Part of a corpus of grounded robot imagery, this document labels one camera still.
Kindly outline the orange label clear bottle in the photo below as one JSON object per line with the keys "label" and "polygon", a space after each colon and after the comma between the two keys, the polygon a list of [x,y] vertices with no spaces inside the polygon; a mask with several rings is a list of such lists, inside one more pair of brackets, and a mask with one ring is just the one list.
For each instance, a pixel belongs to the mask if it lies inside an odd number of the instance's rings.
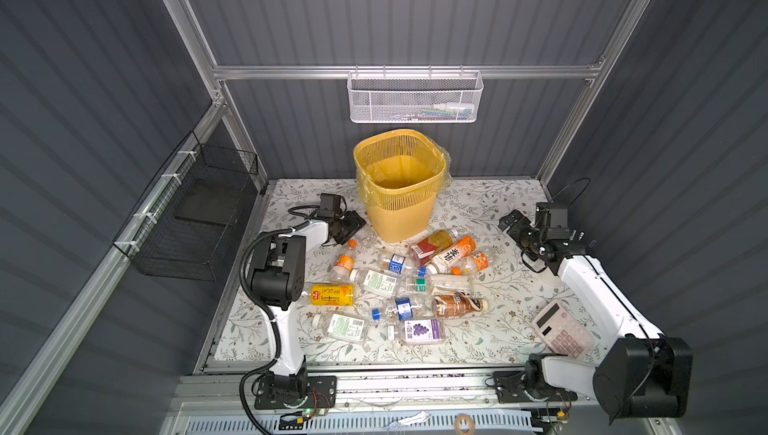
{"label": "orange label clear bottle", "polygon": [[334,266],[331,269],[331,276],[334,280],[346,280],[354,269],[355,259],[358,250],[358,242],[354,239],[349,240],[341,250]]}

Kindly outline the yellow label juice bottle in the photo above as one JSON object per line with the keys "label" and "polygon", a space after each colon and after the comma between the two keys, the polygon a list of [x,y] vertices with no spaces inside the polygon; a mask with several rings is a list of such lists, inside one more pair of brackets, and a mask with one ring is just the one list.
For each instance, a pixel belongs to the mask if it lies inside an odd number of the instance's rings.
{"label": "yellow label juice bottle", "polygon": [[314,284],[300,297],[302,303],[315,307],[350,307],[355,299],[354,285],[329,283]]}

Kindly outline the small orange label bottle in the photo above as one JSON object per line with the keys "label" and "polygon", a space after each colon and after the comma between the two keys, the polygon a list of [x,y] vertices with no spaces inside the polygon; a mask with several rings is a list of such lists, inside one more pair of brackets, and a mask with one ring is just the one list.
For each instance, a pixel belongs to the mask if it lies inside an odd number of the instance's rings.
{"label": "small orange label bottle", "polygon": [[488,269],[493,261],[493,255],[490,252],[475,251],[466,257],[461,258],[454,267],[449,270],[449,274],[456,276],[474,276]]}

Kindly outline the orange white label bottle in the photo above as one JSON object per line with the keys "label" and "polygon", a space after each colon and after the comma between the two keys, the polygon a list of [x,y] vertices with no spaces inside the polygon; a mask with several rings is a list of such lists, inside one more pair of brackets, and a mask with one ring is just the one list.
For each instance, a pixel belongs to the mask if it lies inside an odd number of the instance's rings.
{"label": "orange white label bottle", "polygon": [[418,275],[426,277],[427,275],[447,274],[476,248],[475,240],[471,236],[465,236],[449,248],[434,255],[425,266],[419,269]]}

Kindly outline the brown coffee label bottle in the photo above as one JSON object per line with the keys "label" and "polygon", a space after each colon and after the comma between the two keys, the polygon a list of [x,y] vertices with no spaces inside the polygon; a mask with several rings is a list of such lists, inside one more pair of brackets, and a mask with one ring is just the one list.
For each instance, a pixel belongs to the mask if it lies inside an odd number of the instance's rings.
{"label": "brown coffee label bottle", "polygon": [[433,295],[432,306],[434,314],[440,318],[462,317],[489,309],[486,299],[464,292]]}

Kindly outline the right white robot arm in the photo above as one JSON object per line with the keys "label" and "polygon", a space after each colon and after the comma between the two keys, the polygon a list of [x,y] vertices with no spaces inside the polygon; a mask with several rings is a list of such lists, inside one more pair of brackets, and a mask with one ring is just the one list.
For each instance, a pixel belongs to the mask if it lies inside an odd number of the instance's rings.
{"label": "right white robot arm", "polygon": [[540,202],[532,219],[514,210],[499,229],[521,251],[525,266],[540,262],[574,292],[609,350],[599,363],[585,361],[582,343],[563,325],[564,307],[551,302],[533,321],[550,346],[533,355],[521,382],[529,398],[575,393],[597,401],[610,420],[679,418],[687,411],[693,352],[680,338],[651,323],[607,275],[601,262],[568,227],[568,208]]}

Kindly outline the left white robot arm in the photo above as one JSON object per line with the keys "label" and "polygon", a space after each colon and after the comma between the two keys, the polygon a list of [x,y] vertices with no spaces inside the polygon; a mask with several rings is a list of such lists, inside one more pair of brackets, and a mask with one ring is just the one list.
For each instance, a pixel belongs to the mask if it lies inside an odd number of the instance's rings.
{"label": "left white robot arm", "polygon": [[305,398],[309,388],[295,307],[305,284],[306,254],[350,241],[366,222],[337,194],[323,193],[317,205],[292,207],[289,213],[302,221],[259,233],[243,251],[238,278],[269,327],[271,359],[253,372],[263,376],[264,394],[293,402]]}

